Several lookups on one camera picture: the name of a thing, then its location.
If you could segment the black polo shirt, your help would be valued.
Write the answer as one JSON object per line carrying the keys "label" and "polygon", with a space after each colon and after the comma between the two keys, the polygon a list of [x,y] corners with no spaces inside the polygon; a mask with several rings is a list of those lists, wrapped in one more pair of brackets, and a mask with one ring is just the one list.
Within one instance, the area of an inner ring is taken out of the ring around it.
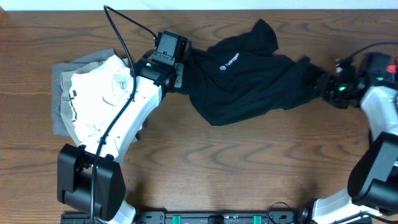
{"label": "black polo shirt", "polygon": [[325,71],[309,57],[294,61],[277,54],[272,27],[259,19],[241,35],[206,51],[192,49],[183,62],[182,86],[198,113],[212,126],[223,126],[270,110],[289,110],[320,96]]}

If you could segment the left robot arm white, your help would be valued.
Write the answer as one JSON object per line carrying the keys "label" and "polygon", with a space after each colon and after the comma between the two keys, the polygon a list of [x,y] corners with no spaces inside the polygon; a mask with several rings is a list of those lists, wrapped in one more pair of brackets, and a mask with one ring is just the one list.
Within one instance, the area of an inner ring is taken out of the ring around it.
{"label": "left robot arm white", "polygon": [[61,73],[61,114],[73,138],[57,158],[58,201],[74,208],[62,223],[132,223],[121,171],[129,146],[165,94],[182,84],[183,65],[144,59],[137,75],[117,56]]}

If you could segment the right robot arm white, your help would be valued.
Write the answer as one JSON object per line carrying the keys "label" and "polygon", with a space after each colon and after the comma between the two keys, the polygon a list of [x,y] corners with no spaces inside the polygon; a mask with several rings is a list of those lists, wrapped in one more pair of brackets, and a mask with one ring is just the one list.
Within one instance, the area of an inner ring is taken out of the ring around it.
{"label": "right robot arm white", "polygon": [[359,68],[353,57],[339,62],[322,98],[339,109],[359,108],[369,123],[369,149],[339,192],[308,204],[298,223],[391,223],[397,214],[397,72],[390,55],[369,52]]}

